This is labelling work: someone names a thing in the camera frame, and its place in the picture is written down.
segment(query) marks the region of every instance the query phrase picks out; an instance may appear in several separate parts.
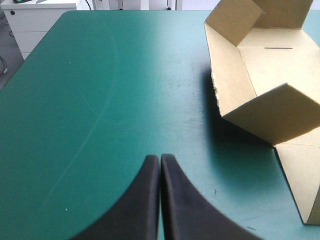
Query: cardboard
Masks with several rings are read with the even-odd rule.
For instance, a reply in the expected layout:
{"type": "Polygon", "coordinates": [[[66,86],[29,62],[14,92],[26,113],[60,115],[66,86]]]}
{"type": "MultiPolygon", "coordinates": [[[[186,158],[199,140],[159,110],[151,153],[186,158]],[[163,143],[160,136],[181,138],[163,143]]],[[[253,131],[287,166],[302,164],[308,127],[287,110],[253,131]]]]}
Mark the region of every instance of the cardboard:
{"type": "Polygon", "coordinates": [[[312,0],[221,0],[205,20],[221,116],[274,145],[301,218],[320,224],[320,48],[312,0]]]}

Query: table surface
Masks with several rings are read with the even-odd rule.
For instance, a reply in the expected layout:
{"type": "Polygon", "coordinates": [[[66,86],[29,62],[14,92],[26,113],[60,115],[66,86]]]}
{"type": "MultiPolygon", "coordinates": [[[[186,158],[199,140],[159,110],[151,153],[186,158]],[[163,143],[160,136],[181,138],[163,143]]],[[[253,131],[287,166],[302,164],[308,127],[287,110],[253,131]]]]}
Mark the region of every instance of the table surface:
{"type": "MultiPolygon", "coordinates": [[[[273,147],[220,118],[209,13],[60,18],[0,91],[0,239],[73,236],[117,201],[145,155],[163,153],[248,231],[319,239],[320,226],[302,224],[273,147]]],[[[318,44],[319,26],[311,11],[304,29],[318,44]]]]}

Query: white drawer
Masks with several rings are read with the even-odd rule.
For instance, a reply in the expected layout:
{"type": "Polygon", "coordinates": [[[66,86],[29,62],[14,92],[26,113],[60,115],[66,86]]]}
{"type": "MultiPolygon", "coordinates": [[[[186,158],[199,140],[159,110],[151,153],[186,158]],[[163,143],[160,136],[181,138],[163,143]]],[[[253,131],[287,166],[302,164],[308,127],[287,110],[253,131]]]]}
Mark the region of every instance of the white drawer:
{"type": "Polygon", "coordinates": [[[16,33],[48,32],[60,16],[70,10],[76,8],[4,9],[3,11],[11,30],[16,33]]]}
{"type": "Polygon", "coordinates": [[[46,33],[46,31],[29,31],[14,32],[13,35],[20,51],[22,53],[31,53],[46,33]]]}
{"type": "Polygon", "coordinates": [[[22,52],[22,57],[23,57],[23,60],[26,60],[26,58],[29,56],[30,52],[22,52]]]}

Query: gray floor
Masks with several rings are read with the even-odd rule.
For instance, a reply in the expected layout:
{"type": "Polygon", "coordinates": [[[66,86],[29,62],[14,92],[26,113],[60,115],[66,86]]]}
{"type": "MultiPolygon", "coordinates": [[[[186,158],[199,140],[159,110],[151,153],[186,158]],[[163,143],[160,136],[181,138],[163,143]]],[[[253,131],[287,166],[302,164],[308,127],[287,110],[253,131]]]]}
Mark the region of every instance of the gray floor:
{"type": "Polygon", "coordinates": [[[10,36],[9,24],[3,18],[0,20],[0,56],[4,58],[8,71],[0,76],[0,89],[9,81],[12,75],[24,62],[14,37],[10,36]]]}
{"type": "MultiPolygon", "coordinates": [[[[123,8],[125,10],[132,9],[137,1],[123,0],[123,8]]],[[[183,0],[182,8],[184,10],[212,10],[218,2],[219,0],[183,0]]],[[[167,0],[150,0],[149,8],[151,10],[165,10],[167,9],[167,0]]],[[[320,0],[314,0],[311,9],[320,9],[320,0]]],[[[24,62],[15,38],[9,35],[11,29],[5,23],[6,20],[1,18],[0,13],[0,56],[5,59],[8,69],[7,73],[0,76],[0,89],[24,62]]]]}

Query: scratch on table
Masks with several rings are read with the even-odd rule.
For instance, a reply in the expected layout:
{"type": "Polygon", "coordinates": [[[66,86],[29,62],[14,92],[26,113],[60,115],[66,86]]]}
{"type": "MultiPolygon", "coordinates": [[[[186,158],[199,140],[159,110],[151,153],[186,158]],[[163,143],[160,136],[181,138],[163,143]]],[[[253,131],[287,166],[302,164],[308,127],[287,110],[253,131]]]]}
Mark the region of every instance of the scratch on table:
{"type": "MultiPolygon", "coordinates": [[[[114,47],[113,50],[114,50],[114,56],[115,56],[115,59],[114,59],[114,60],[117,62],[117,61],[119,60],[118,57],[117,57],[117,56],[118,56],[118,54],[117,54],[117,48],[114,47]]],[[[92,134],[94,133],[95,128],[96,128],[98,122],[99,122],[100,120],[104,119],[104,118],[103,118],[103,115],[104,115],[104,113],[106,112],[106,110],[107,110],[108,107],[109,107],[109,102],[110,102],[110,100],[111,100],[111,98],[112,98],[112,93],[115,92],[116,80],[117,80],[116,76],[117,76],[118,70],[119,70],[118,67],[115,67],[115,68],[114,68],[113,75],[112,75],[111,78],[110,78],[110,79],[112,79],[112,82],[111,82],[111,84],[110,84],[111,87],[109,88],[108,93],[106,94],[106,95],[107,95],[107,98],[106,98],[106,100],[104,101],[103,108],[102,108],[102,110],[100,111],[99,115],[97,116],[97,118],[96,118],[96,120],[95,120],[95,122],[94,122],[94,124],[93,124],[93,126],[92,126],[92,128],[91,128],[91,130],[89,131],[89,133],[88,133],[87,136],[85,137],[83,143],[81,144],[81,146],[79,147],[79,149],[76,151],[75,155],[73,156],[73,158],[71,159],[71,161],[68,163],[68,165],[66,166],[66,168],[64,169],[64,171],[62,172],[62,174],[59,176],[59,178],[57,179],[57,181],[56,181],[56,182],[54,183],[54,185],[51,187],[49,193],[46,195],[46,197],[44,198],[44,200],[43,200],[43,202],[42,202],[42,204],[41,204],[42,207],[47,203],[49,197],[50,197],[51,194],[54,192],[54,190],[56,189],[57,185],[60,183],[61,179],[64,177],[64,175],[66,174],[66,172],[67,172],[67,171],[69,170],[69,168],[73,165],[73,163],[76,161],[76,159],[78,158],[78,156],[80,155],[80,153],[82,152],[82,150],[84,149],[84,147],[86,146],[86,144],[87,144],[87,142],[89,141],[90,137],[91,137],[92,134]]]]}
{"type": "Polygon", "coordinates": [[[257,230],[257,229],[255,229],[255,228],[253,228],[253,227],[250,227],[250,226],[247,226],[247,228],[248,228],[248,229],[251,229],[251,230],[255,230],[255,231],[257,230]]]}

